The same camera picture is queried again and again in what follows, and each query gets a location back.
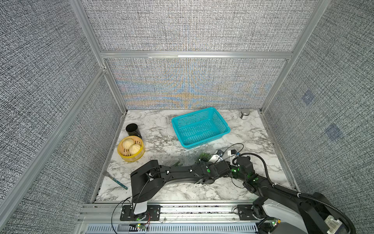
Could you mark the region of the bunch of green peppers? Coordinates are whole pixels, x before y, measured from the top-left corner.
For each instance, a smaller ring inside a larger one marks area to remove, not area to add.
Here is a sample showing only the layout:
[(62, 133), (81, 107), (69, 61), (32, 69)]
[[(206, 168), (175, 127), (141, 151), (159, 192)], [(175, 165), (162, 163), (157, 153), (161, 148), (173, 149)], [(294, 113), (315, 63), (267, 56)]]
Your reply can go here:
[(202, 153), (200, 156), (199, 156), (199, 161), (204, 161), (204, 162), (208, 162), (210, 161), (210, 159), (212, 158), (212, 155), (211, 154), (208, 154), (208, 153)]

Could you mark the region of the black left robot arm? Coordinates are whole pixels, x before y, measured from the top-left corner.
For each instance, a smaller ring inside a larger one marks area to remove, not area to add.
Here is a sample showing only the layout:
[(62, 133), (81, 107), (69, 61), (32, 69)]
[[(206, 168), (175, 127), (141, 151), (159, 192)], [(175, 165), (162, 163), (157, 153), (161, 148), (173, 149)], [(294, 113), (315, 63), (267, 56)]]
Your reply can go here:
[(144, 214), (145, 203), (165, 185), (179, 183), (212, 184), (221, 177), (232, 177), (236, 166), (228, 161), (217, 163), (201, 161), (190, 166), (170, 167), (151, 160), (130, 175), (133, 214)]

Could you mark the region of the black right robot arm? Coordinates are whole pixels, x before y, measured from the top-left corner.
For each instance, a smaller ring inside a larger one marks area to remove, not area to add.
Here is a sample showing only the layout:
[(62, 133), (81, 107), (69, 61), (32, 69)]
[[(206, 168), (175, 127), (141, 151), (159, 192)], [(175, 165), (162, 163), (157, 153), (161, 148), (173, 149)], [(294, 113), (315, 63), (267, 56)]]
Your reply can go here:
[(355, 234), (353, 222), (320, 194), (300, 193), (274, 183), (266, 170), (265, 176), (255, 173), (252, 153), (238, 155), (232, 161), (232, 175), (243, 181), (243, 187), (258, 198), (252, 214), (264, 220), (269, 217), (285, 221), (308, 234)]

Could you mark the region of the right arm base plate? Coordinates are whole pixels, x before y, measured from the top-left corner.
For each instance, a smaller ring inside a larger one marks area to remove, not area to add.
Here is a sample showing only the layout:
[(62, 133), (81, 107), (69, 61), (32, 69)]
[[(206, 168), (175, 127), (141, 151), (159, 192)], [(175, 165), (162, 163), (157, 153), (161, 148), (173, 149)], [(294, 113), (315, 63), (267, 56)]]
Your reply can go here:
[(263, 220), (263, 218), (255, 216), (252, 207), (252, 205), (237, 205), (237, 213), (240, 221)]

